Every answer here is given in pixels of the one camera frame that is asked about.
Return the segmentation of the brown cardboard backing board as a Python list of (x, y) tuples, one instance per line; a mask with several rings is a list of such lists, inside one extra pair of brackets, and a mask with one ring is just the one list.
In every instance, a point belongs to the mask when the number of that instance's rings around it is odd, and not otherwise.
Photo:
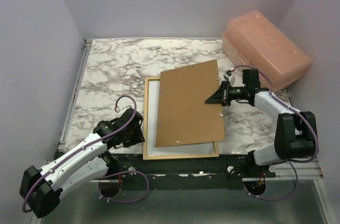
[(205, 103), (219, 86), (215, 59), (161, 72), (156, 146), (225, 140), (221, 104)]

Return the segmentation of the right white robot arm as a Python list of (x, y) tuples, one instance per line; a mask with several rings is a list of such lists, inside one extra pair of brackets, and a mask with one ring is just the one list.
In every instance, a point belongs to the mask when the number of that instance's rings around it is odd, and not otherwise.
[(274, 142), (259, 150), (250, 151), (243, 165), (243, 171), (250, 177), (257, 177), (264, 167), (285, 162), (308, 163), (318, 155), (319, 141), (315, 115), (310, 111), (300, 111), (280, 100), (272, 87), (263, 88), (262, 72), (251, 66), (243, 66), (243, 86), (231, 83), (235, 68), (224, 74), (218, 90), (205, 103), (230, 106), (232, 101), (241, 101), (257, 107), (276, 122)]

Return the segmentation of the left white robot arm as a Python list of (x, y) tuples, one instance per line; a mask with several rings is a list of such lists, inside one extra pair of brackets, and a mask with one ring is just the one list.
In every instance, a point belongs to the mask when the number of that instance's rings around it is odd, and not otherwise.
[(144, 142), (142, 122), (142, 115), (129, 108), (118, 118), (100, 121), (76, 147), (56, 160), (40, 168), (27, 168), (19, 190), (22, 211), (42, 218), (59, 205), (67, 192), (83, 183), (137, 174), (136, 170), (123, 170), (109, 150)]

